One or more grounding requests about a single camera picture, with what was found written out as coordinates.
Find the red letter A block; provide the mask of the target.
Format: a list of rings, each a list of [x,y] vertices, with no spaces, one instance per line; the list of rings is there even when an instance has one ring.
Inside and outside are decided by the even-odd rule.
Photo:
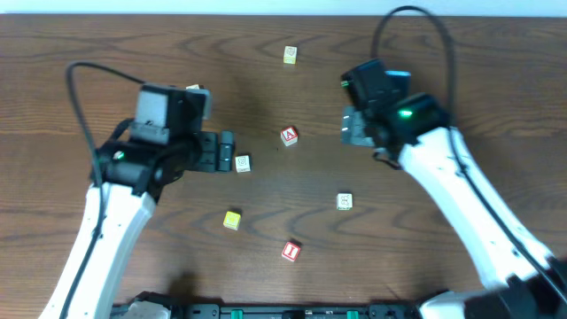
[[[285,146],[290,146],[292,144],[295,144],[299,140],[298,132],[293,126],[284,128],[280,132],[280,137]]]

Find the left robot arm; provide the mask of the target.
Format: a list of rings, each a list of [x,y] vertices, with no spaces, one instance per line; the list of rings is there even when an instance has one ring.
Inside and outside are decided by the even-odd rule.
[[[136,115],[96,150],[82,224],[43,318],[107,318],[130,254],[166,185],[186,171],[228,173],[234,135],[206,132],[209,90],[145,84]]]

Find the red letter I block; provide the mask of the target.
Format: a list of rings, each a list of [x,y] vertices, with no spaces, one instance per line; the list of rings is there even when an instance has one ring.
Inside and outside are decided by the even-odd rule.
[[[301,245],[297,242],[288,241],[281,252],[283,258],[288,261],[295,262],[300,254]]]

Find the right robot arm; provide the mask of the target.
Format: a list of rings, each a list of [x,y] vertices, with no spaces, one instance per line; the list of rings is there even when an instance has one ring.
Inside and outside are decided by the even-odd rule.
[[[410,74],[377,59],[341,76],[351,106],[341,140],[411,175],[463,242],[484,286],[442,292],[416,306],[421,318],[564,318],[566,262],[515,217],[471,156],[450,114]]]

